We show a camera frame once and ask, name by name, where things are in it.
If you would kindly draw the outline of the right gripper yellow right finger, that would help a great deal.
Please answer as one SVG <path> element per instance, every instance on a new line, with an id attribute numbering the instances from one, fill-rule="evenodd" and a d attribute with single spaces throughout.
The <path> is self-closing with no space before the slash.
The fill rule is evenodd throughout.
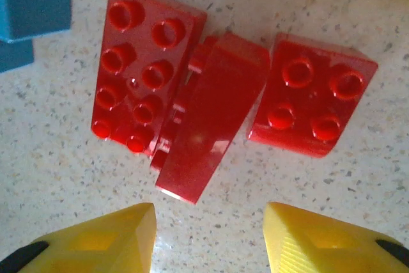
<path id="1" fill-rule="evenodd" d="M 279 202 L 266 204 L 271 273 L 409 273 L 409 249 L 383 233 Z"/>

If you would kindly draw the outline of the blue lego brick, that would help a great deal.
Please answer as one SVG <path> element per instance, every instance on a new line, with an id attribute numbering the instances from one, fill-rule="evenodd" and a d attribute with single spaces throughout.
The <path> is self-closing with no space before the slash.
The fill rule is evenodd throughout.
<path id="1" fill-rule="evenodd" d="M 33 42 L 0 41 L 0 73 L 31 64 L 34 61 Z"/>
<path id="2" fill-rule="evenodd" d="M 70 29 L 72 0 L 0 0 L 0 40 L 18 42 Z"/>

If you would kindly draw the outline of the red sloped lego brick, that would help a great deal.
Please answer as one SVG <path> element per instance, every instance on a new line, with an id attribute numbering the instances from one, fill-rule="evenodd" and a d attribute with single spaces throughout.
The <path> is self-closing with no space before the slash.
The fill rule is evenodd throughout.
<path id="1" fill-rule="evenodd" d="M 209 36 L 189 59 L 151 167 L 162 192 L 197 203 L 262 90 L 266 48 L 233 33 Z"/>

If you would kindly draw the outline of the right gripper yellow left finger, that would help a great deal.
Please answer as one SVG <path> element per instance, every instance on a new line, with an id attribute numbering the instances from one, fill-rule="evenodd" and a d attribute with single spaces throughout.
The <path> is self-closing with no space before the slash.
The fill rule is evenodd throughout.
<path id="1" fill-rule="evenodd" d="M 150 273 L 153 203 L 138 203 L 52 233 L 0 261 L 0 273 Z"/>

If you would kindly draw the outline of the red square lego brick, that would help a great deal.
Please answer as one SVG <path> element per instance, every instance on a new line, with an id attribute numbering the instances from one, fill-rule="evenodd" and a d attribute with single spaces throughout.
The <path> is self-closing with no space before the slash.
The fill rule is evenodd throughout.
<path id="1" fill-rule="evenodd" d="M 311 157 L 336 145 L 378 69 L 362 52 L 278 33 L 249 140 Z"/>

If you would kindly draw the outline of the red long lego brick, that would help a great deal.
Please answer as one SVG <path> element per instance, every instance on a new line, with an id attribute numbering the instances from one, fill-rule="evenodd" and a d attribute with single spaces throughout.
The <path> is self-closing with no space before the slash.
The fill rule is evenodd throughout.
<path id="1" fill-rule="evenodd" d="M 91 129 L 152 155 L 207 14 L 177 0 L 108 0 Z"/>

